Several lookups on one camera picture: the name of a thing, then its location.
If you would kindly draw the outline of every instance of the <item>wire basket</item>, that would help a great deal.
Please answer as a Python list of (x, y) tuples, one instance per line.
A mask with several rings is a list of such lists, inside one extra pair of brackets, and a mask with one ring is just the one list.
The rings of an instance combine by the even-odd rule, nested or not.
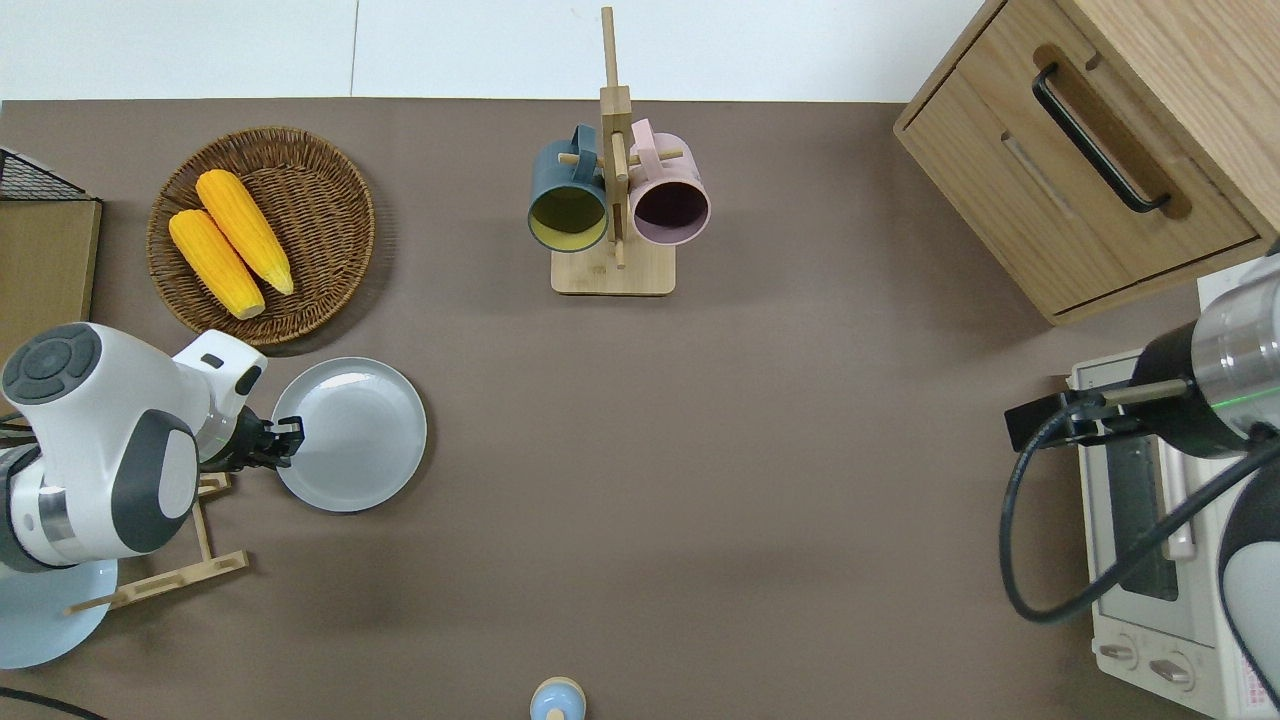
[(20, 155), (0, 149), (0, 200), (93, 200), (93, 196)]

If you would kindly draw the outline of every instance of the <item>wooden board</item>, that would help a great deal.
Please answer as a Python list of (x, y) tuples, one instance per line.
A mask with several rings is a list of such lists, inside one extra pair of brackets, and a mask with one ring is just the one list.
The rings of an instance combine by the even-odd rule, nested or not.
[(627, 265), (618, 269), (613, 243), (602, 240), (581, 252), (552, 252), (552, 288), (561, 295), (671, 295), (676, 249), (628, 238)]
[(1059, 0), (1258, 229), (1280, 228), (1280, 3)]
[[(88, 319), (101, 215), (96, 200), (0, 202), (0, 361), (54, 325)], [(12, 411), (0, 398), (0, 414)]]

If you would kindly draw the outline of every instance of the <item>mug handle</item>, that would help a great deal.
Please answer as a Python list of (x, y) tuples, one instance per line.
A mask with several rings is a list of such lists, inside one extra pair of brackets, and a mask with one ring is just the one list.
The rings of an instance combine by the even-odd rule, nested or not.
[(588, 184), (595, 176), (595, 128), (588, 124), (579, 124), (570, 140), (573, 152), (577, 154), (577, 165), (573, 168), (573, 182)]
[(640, 156), (640, 167), (650, 181), (662, 177), (662, 159), (658, 158), (658, 141), (653, 136), (653, 126), (649, 118), (631, 123), (631, 135), (636, 138), (636, 155)]

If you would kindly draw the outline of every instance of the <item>brown table surface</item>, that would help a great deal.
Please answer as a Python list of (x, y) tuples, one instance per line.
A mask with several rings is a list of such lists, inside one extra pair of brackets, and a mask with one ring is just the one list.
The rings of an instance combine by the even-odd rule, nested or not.
[[(419, 388), (431, 441), (356, 515), (238, 475), (207, 515), (251, 571), (111, 611), (0, 683), (113, 719), (517, 719), (557, 674), (596, 720), (1190, 717), (1098, 671), (1087, 618), (1018, 619), (995, 551), (1001, 413), (1193, 319), (1194, 288), (1050, 328), (893, 141), (900, 109), (637, 102), (690, 143), (713, 214), (675, 295), (617, 299), (556, 295), (525, 227), (534, 152), (594, 102), (4, 102), (0, 143), (105, 200), (92, 319), (170, 354), (193, 333), (145, 255), (169, 173), (261, 124), (344, 150), (374, 265), (250, 404), (369, 356)], [(1047, 602), (1085, 579), (1074, 455), (1033, 474), (1019, 568)], [(122, 573), (195, 553), (187, 528)]]

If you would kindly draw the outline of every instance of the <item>wooden cabinet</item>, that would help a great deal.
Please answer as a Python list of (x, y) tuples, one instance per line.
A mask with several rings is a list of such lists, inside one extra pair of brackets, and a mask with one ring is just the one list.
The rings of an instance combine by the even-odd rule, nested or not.
[(989, 0), (895, 133), (1065, 323), (1277, 238), (1277, 67), (1280, 3)]
[[(97, 200), (0, 200), (0, 366), (49, 328), (88, 319), (101, 217)], [(0, 415), (13, 410), (0, 397)]]

